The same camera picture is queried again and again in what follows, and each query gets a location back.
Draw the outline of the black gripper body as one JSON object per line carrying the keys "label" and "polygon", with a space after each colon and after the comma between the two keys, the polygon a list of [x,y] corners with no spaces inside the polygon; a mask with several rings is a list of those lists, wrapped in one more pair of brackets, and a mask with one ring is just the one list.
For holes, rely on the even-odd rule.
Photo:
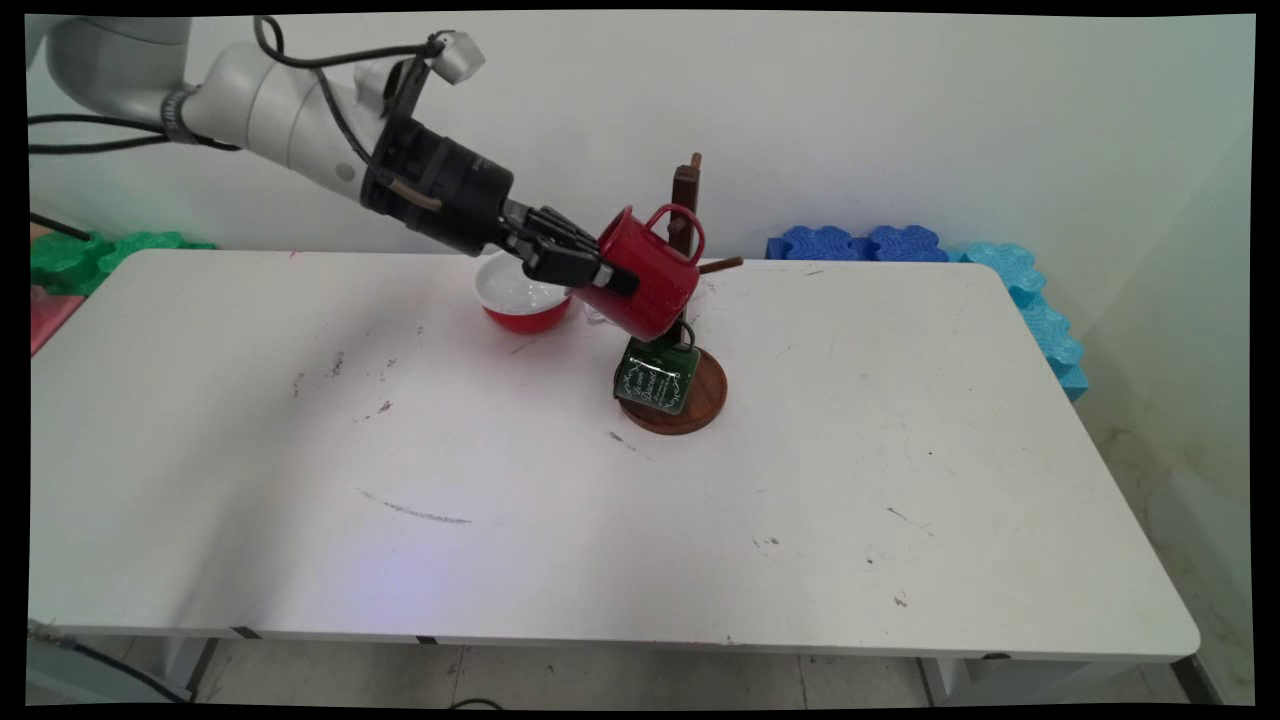
{"label": "black gripper body", "polygon": [[411,117],[383,128],[360,204],[471,258],[508,234],[511,170]]}

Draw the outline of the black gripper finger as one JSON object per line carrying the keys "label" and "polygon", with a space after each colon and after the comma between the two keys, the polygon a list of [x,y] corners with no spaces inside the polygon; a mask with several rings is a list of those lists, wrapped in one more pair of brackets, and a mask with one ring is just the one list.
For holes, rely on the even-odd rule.
{"label": "black gripper finger", "polygon": [[503,219],[509,232],[522,240],[545,240],[567,249],[599,252],[596,238],[550,206],[506,204]]}
{"label": "black gripper finger", "polygon": [[518,243],[524,273],[535,282],[571,290],[603,288],[621,297],[632,296],[639,278],[630,270],[604,261],[598,254],[570,247],[554,240]]}

